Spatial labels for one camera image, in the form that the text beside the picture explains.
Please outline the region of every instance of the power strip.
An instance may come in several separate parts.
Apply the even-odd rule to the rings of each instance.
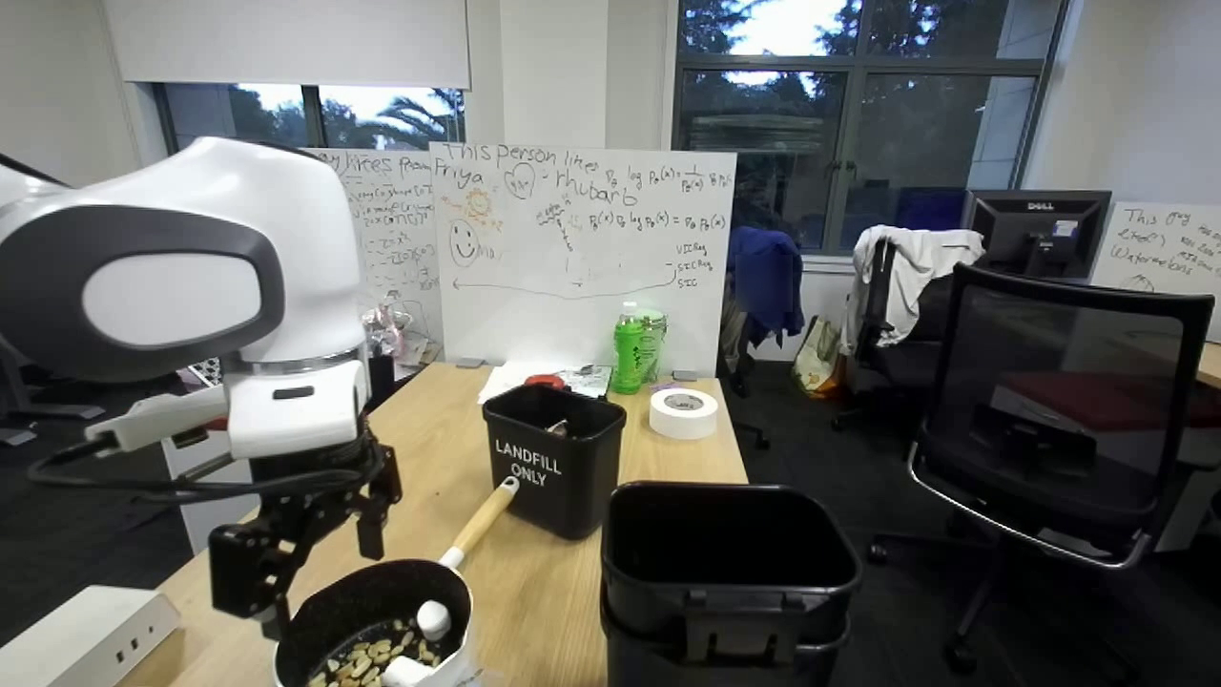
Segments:
[[[123,682],[175,627],[178,616],[158,593],[84,588],[0,647],[0,682]]]

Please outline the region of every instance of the window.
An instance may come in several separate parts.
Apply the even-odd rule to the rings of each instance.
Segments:
[[[427,147],[467,141],[458,89],[159,85],[168,147],[240,139],[286,147]]]
[[[735,225],[814,256],[1016,186],[1063,0],[683,0],[677,147],[730,147]]]

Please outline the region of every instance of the trash can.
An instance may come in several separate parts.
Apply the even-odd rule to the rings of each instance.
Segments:
[[[619,485],[619,404],[519,384],[486,399],[493,485],[519,476],[510,515],[561,539],[586,539]]]
[[[855,555],[802,491],[624,485],[602,525],[612,687],[825,687],[855,583]]]

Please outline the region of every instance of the wooden desk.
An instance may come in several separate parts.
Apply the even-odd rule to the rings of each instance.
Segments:
[[[1207,342],[1196,379],[1221,390],[1221,342]]]
[[[380,441],[395,448],[403,499],[389,510],[389,557],[437,557],[458,525],[493,488],[490,431],[476,390],[490,371],[427,368],[412,384],[373,411]],[[743,462],[720,399],[720,431],[671,441],[644,426],[644,393],[623,397],[619,482],[743,482]],[[295,612],[314,593],[369,564],[354,555],[354,525],[324,539],[296,571]],[[476,612],[476,661],[490,682],[608,682],[608,642],[599,627],[599,536],[554,539],[502,515],[460,564]],[[207,555],[182,564],[159,593],[182,627],[127,682],[244,687],[270,682],[273,645],[257,622],[211,607]]]

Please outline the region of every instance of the frying pan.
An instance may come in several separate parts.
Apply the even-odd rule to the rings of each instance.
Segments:
[[[305,679],[327,656],[337,656],[337,647],[351,645],[359,635],[385,627],[393,617],[415,617],[421,603],[427,599],[450,612],[450,630],[437,642],[445,661],[437,668],[427,668],[422,682],[455,682],[460,672],[473,672],[469,664],[473,603],[469,603],[467,579],[458,578],[458,564],[500,520],[500,510],[510,504],[515,491],[519,491],[515,476],[500,482],[437,562],[421,557],[421,562],[369,564],[309,594],[296,617],[286,627],[281,645],[273,651],[280,682],[305,687]]]

